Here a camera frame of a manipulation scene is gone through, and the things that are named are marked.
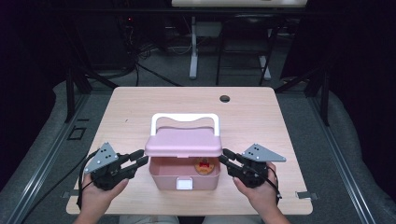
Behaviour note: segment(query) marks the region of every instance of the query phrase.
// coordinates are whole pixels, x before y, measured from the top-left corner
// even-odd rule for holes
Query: black backdrop
[[[348,3],[309,0],[308,11],[346,8],[354,13],[353,21],[339,34],[342,18],[302,19],[282,77],[305,74],[319,64],[334,35],[344,36],[330,89],[354,122],[363,161],[378,186],[396,201],[396,5],[392,0]]]
[[[2,189],[47,121],[71,52],[57,21],[35,1],[0,4]]]

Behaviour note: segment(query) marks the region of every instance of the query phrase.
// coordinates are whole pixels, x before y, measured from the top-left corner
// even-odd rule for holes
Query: hand
[[[84,176],[82,186],[85,187],[92,182],[91,174]],[[91,183],[82,191],[81,212],[74,222],[77,223],[96,223],[111,204],[128,185],[129,179],[123,179],[116,187],[111,190],[102,190]]]
[[[267,162],[267,166],[276,172],[276,167],[271,162]],[[268,169],[268,179],[275,184],[274,172]],[[268,182],[264,182],[254,189],[246,187],[237,177],[233,179],[233,182],[238,190],[247,196],[250,204],[260,214],[265,223],[289,223],[277,207],[276,191]]]

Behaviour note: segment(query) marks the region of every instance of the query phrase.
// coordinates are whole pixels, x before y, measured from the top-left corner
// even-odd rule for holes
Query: pink plastic box
[[[212,127],[160,127],[159,118],[180,122],[211,118]],[[149,171],[158,189],[215,189],[219,182],[220,165],[217,157],[222,147],[219,136],[219,117],[215,114],[155,114],[146,143],[150,156]],[[213,171],[200,175],[195,170],[197,158],[214,158]]]

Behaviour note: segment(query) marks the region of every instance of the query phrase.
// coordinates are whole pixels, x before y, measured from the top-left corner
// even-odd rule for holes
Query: white latch
[[[192,178],[178,177],[176,189],[192,189]]]

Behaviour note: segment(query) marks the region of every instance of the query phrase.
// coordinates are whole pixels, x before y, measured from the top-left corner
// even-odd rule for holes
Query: white handle
[[[195,121],[203,118],[211,118],[213,119],[215,136],[220,136],[219,130],[219,117],[216,114],[165,114],[158,113],[152,116],[151,119],[151,136],[154,136],[157,133],[157,119],[159,118],[169,118],[174,119],[176,121]]]

